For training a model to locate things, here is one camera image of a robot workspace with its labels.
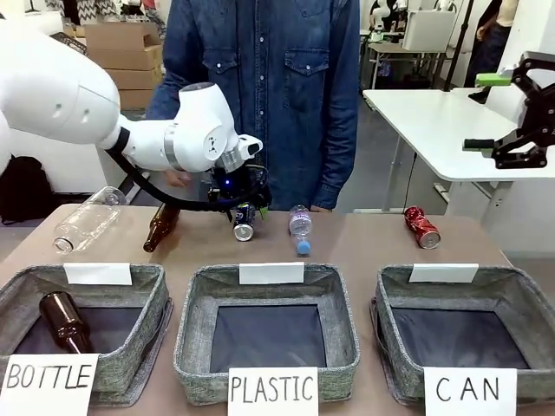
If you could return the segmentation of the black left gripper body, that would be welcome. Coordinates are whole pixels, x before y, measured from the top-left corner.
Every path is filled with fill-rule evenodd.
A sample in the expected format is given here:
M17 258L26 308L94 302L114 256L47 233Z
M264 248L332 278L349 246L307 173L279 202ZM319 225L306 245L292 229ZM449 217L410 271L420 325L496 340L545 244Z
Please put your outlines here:
M224 168L213 168L210 174L212 185L207 193L210 203L222 204L239 199L237 205L249 203L256 210L271 205L272 196L265 167L246 164L233 172L226 172Z

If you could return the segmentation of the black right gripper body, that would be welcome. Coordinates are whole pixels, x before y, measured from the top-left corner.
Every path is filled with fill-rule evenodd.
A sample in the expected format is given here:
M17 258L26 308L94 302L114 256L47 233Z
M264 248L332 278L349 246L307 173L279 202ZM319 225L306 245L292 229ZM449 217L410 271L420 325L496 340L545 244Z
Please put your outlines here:
M541 88L532 81L526 91L521 132L536 146L554 144L554 84Z

